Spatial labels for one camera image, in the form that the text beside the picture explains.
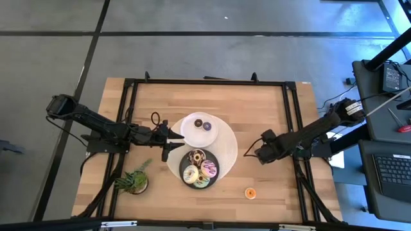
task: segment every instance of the plant pot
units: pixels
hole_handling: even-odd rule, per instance
[[[144,185],[144,187],[143,187],[142,189],[140,189],[139,191],[133,192],[132,194],[134,194],[134,195],[141,194],[141,193],[143,193],[144,191],[146,191],[147,188],[148,188],[148,178],[147,178],[147,181],[146,181],[146,184]]]

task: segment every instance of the chocolate donut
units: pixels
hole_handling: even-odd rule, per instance
[[[206,154],[200,149],[191,150],[188,154],[188,160],[190,164],[201,167],[201,163],[206,159],[205,155]]]
[[[202,121],[201,119],[196,119],[196,120],[194,121],[194,126],[195,126],[196,128],[201,128],[202,125],[203,125],[203,121]]]

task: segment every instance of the black plate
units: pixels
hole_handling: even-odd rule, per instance
[[[181,180],[182,180],[186,185],[188,185],[188,187],[193,188],[193,189],[207,189],[208,187],[212,186],[212,185],[217,181],[218,175],[220,174],[220,165],[218,164],[217,158],[216,158],[211,152],[209,152],[209,151],[207,151],[207,150],[203,150],[203,149],[201,149],[201,150],[205,153],[205,155],[206,155],[206,156],[205,156],[205,159],[206,159],[206,160],[211,160],[211,161],[213,161],[213,162],[215,163],[215,165],[216,165],[216,167],[217,167],[217,174],[216,174],[216,176],[214,176],[213,178],[210,178],[210,182],[208,183],[208,185],[205,186],[205,187],[203,187],[203,188],[195,187],[194,184],[187,184],[187,183],[183,180],[183,178],[182,178],[182,175],[183,175],[184,170],[185,170],[188,166],[190,166],[190,161],[188,160],[188,154],[189,154],[191,151],[187,152],[187,153],[183,156],[183,158],[181,159],[181,162],[180,162],[180,178],[181,178]]]

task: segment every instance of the white circular mat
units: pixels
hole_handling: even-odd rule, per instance
[[[220,174],[218,179],[223,178],[233,167],[234,163],[237,160],[237,138],[234,132],[231,130],[230,126],[221,120],[220,118],[210,115],[215,123],[218,125],[218,135],[216,140],[205,149],[210,151],[217,158],[220,165]],[[183,119],[180,119],[177,123],[171,128],[173,132],[180,134],[181,122]],[[184,140],[169,140],[169,142],[184,142]],[[183,156],[195,149],[194,147],[189,146],[188,144],[174,149],[168,155],[167,165],[170,171],[177,177],[180,178],[179,166]]]

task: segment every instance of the keyboard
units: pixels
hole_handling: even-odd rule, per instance
[[[411,156],[374,154],[381,193],[411,203]]]

